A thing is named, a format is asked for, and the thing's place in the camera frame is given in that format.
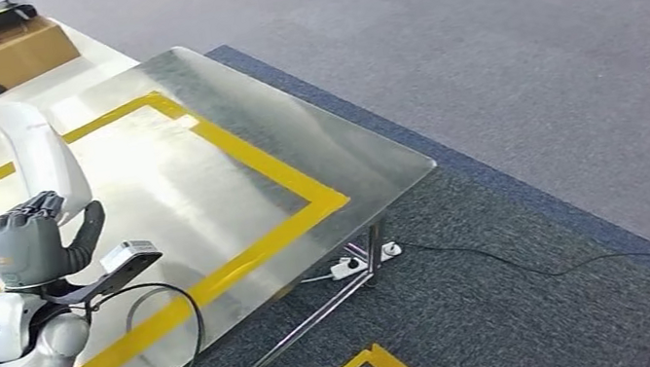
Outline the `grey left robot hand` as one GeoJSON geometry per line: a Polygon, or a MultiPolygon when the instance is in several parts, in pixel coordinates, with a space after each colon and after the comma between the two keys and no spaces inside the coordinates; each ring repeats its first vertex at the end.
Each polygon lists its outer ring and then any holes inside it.
{"type": "Polygon", "coordinates": [[[76,274],[89,265],[105,220],[100,201],[84,207],[71,244],[62,244],[58,214],[63,197],[40,192],[0,215],[0,278],[7,288],[28,288],[76,274]]]}

